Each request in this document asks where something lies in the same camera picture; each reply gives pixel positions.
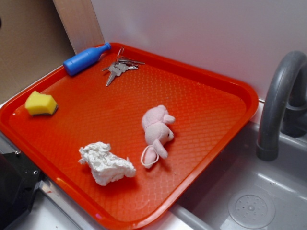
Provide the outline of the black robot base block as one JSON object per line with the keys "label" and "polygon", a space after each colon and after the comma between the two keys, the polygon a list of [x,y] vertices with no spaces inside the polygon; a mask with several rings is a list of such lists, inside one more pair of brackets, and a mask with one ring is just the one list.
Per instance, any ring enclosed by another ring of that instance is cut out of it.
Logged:
{"label": "black robot base block", "polygon": [[0,228],[9,230],[31,213],[41,170],[24,153],[0,155]]}

